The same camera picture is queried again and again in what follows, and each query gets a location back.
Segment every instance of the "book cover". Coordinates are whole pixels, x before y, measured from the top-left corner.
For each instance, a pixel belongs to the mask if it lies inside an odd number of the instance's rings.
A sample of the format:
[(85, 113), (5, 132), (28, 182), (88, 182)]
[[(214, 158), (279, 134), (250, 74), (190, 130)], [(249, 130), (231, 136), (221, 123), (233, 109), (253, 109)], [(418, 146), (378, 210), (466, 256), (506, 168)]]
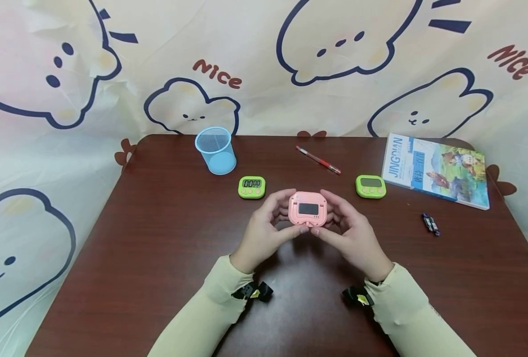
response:
[(488, 210), (486, 162), (474, 150), (389, 134), (383, 180)]

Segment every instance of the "beige sleeve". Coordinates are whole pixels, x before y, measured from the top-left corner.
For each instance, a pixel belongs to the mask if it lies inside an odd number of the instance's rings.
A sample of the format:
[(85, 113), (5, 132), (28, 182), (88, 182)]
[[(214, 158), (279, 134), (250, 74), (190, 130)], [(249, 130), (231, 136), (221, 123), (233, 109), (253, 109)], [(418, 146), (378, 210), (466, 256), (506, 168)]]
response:
[(395, 267), (380, 285), (365, 281), (373, 299), (374, 319), (389, 335), (400, 356), (475, 356), (429, 304), (408, 271)]
[(221, 256), (204, 285), (160, 334), (148, 357), (210, 357), (230, 325), (238, 321), (246, 300), (232, 293), (253, 280)]

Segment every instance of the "hand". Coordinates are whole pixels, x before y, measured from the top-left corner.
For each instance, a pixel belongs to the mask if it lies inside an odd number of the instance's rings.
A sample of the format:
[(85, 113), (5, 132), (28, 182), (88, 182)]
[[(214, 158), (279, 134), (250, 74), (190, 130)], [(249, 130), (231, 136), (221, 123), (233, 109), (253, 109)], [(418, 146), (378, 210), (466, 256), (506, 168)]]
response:
[[(341, 197), (324, 189), (320, 193), (328, 203), (327, 221), (325, 228), (313, 228), (312, 234), (338, 249), (370, 281), (381, 282), (387, 278), (393, 263), (381, 249), (367, 218)], [(332, 225), (339, 226), (342, 235), (327, 230)]]
[(308, 231), (306, 226), (291, 226), (281, 231), (274, 225), (288, 221), (288, 202), (295, 188), (274, 192), (250, 218), (244, 237), (230, 255), (230, 263), (239, 271), (250, 274), (261, 262), (270, 258), (280, 245)]

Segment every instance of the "fabric backdrop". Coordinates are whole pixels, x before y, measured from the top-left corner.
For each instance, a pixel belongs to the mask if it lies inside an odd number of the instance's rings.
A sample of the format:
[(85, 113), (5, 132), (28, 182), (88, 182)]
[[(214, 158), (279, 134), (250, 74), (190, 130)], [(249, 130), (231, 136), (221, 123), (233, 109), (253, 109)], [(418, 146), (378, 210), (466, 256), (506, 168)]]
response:
[(134, 145), (211, 125), (467, 140), (528, 238), (528, 0), (0, 0), (0, 356)]

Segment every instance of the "brown table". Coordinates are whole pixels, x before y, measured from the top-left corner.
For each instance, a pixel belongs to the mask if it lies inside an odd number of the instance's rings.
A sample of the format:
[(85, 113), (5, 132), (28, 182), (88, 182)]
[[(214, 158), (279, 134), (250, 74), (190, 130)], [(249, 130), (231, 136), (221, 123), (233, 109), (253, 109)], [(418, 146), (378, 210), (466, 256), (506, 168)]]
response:
[[(355, 193), (354, 178), (381, 172), (385, 139), (235, 137), (238, 166), (222, 177), (208, 172), (193, 139), (139, 143), (28, 356), (146, 356), (260, 206), (237, 195), (247, 175), (263, 176), (267, 193), (326, 188), (345, 197), (478, 356), (528, 356), (528, 244), (493, 181), (489, 211), (392, 185), (385, 198), (368, 200)], [(422, 212), (436, 219), (440, 238), (426, 231)], [(343, 304), (341, 291), (361, 275), (322, 241), (307, 234), (283, 245), (260, 277), (274, 297), (247, 309), (218, 356), (395, 356), (372, 313)]]

